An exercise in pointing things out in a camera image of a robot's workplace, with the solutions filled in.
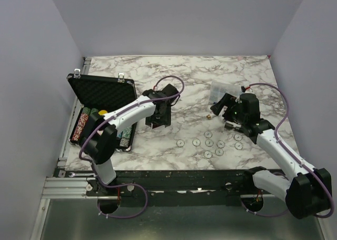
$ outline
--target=white marble tabletop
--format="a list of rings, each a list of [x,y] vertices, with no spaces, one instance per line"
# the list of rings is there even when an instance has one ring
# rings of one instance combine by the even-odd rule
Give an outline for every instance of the white marble tabletop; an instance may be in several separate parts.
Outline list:
[[[268,82],[276,85],[275,77],[266,56],[109,56],[92,58],[89,75],[117,77],[125,73],[135,80],[137,95],[152,88],[161,77],[176,75],[185,82],[181,99],[172,108],[172,124],[167,128],[151,129],[145,120],[137,125],[131,152],[114,153],[111,160],[116,170],[187,170],[187,169],[247,169],[263,166],[279,168],[266,152],[249,138],[236,136],[235,131],[224,128],[221,117],[210,113],[209,95],[212,81],[234,85]],[[168,79],[180,89],[180,82]],[[285,114],[284,105],[276,91],[260,86],[254,93],[260,100],[263,118],[274,126]],[[205,132],[212,137],[206,138]],[[281,126],[280,134],[296,151],[297,146],[288,120]],[[193,140],[200,145],[194,146]],[[177,141],[184,146],[178,147]],[[225,146],[218,156],[218,141]],[[78,159],[79,147],[68,145],[66,170],[88,170],[87,162]]]

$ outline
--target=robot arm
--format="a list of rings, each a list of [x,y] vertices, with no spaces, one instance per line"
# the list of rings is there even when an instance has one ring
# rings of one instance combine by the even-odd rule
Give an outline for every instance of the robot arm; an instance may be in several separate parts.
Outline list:
[[[117,135],[132,124],[145,118],[145,124],[153,128],[171,124],[171,106],[179,98],[178,90],[168,84],[161,91],[147,90],[134,102],[103,116],[98,113],[90,115],[80,136],[80,146],[92,159],[93,167],[104,184],[116,178],[116,172],[110,160],[117,147]],[[91,139],[89,136],[100,128]]]
[[[244,93],[239,98],[225,94],[224,97],[211,107],[215,115],[219,115],[221,109],[227,109],[222,115],[227,122],[225,127],[235,129],[248,136],[254,144],[265,150],[280,166],[285,173],[285,178],[275,176],[263,167],[250,169],[246,173],[246,179],[252,186],[266,190],[279,199],[285,201],[289,211],[296,218],[304,218],[315,215],[329,209],[331,204],[325,191],[315,180],[309,170],[315,173],[323,182],[330,194],[331,176],[326,169],[316,169],[305,161],[278,135],[275,137],[275,128],[267,120],[260,118],[259,100],[254,94]],[[280,142],[299,159],[296,161]]]

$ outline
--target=stack of poker chips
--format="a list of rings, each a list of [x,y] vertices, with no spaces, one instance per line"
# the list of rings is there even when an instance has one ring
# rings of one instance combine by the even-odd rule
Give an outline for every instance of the stack of poker chips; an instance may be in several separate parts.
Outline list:
[[[121,147],[128,147],[128,143],[129,143],[130,137],[131,137],[131,131],[132,131],[132,127],[128,127],[125,130],[123,130],[122,139],[121,139],[121,142],[120,142]]]
[[[75,129],[74,135],[72,137],[72,141],[78,141],[80,139],[80,135],[82,133],[84,125],[89,118],[90,111],[91,111],[90,108],[87,108],[87,107],[83,108],[82,113],[80,115],[80,118],[78,119],[76,129]]]
[[[77,122],[75,132],[72,136],[72,139],[71,139],[72,141],[78,142],[80,140],[80,135],[83,131],[84,125],[88,121],[89,115],[95,112],[98,112],[100,115],[104,115],[108,113],[106,110],[99,111],[97,108],[90,109],[90,108],[84,107],[80,115],[80,118]],[[120,139],[121,147],[128,147],[128,144],[130,142],[130,137],[131,137],[131,131],[132,131],[132,127],[128,127],[118,134],[117,139]]]

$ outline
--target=white wall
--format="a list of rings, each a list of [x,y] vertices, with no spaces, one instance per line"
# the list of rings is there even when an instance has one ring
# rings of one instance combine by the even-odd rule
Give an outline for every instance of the white wall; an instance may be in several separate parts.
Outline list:
[[[271,54],[301,0],[54,0],[85,56]]]
[[[0,0],[0,239],[29,239],[82,62],[52,0]]]
[[[303,0],[272,54],[300,153],[332,175],[337,203],[337,0]],[[337,225],[337,212],[330,221]]]

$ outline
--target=yellow chip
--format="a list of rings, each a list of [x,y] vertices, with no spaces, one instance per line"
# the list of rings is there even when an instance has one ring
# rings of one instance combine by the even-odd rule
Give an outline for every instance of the yellow chip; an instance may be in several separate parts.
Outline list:
[[[101,110],[101,111],[99,111],[99,114],[100,115],[105,115],[105,114],[107,114],[107,111],[106,110]]]

